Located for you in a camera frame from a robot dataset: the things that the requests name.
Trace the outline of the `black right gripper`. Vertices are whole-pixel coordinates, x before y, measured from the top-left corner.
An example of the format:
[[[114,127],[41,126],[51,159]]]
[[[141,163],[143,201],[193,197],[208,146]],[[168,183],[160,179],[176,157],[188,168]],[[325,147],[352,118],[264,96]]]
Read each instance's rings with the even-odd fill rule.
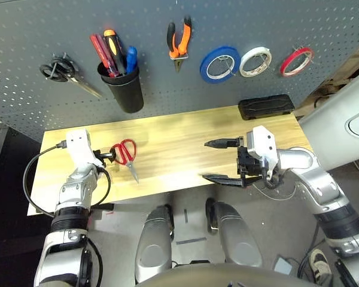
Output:
[[[249,155],[247,148],[241,146],[242,144],[242,137],[221,138],[205,142],[204,146],[211,148],[238,148],[237,171],[240,178],[230,178],[227,175],[218,174],[204,174],[202,175],[202,178],[215,184],[242,188],[246,188],[257,181],[262,180],[263,173],[260,160]]]

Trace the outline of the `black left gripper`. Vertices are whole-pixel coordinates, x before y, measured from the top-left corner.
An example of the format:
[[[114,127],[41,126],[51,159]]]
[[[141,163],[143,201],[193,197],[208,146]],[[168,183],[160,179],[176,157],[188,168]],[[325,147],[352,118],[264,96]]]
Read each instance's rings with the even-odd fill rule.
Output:
[[[94,150],[93,151],[95,157],[100,160],[102,163],[105,162],[105,159],[109,159],[109,161],[111,163],[113,163],[115,160],[116,160],[116,157],[117,157],[117,154],[116,154],[116,151],[115,151],[115,148],[112,147],[109,152],[106,152],[106,153],[101,153],[100,150]]]

